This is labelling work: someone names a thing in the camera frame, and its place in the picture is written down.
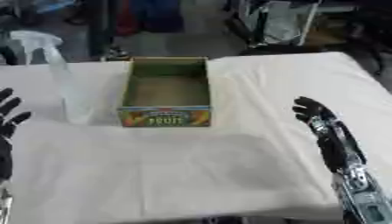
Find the robotic hand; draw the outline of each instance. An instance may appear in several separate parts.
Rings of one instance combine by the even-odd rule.
[[[318,138],[332,188],[347,224],[392,224],[392,206],[368,172],[366,158],[347,126],[323,104],[306,97],[295,100],[296,117]]]
[[[12,176],[12,145],[10,138],[16,127],[32,116],[30,112],[24,112],[7,120],[5,117],[20,103],[18,97],[8,100],[13,93],[11,88],[0,91],[0,224],[8,223],[12,196],[8,188],[8,182]]]

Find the white tablecloth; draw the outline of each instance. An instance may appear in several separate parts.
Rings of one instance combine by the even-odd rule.
[[[92,125],[64,120],[47,66],[0,66],[1,85],[34,117],[15,137],[11,223],[118,223],[258,212],[338,219],[315,137],[291,111],[300,96],[336,112],[392,186],[392,97],[340,53],[209,62],[211,128],[124,129],[114,108],[125,62],[71,68],[100,99]]]

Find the open box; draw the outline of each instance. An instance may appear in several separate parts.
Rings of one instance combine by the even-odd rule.
[[[118,114],[124,127],[205,127],[206,58],[134,58]]]

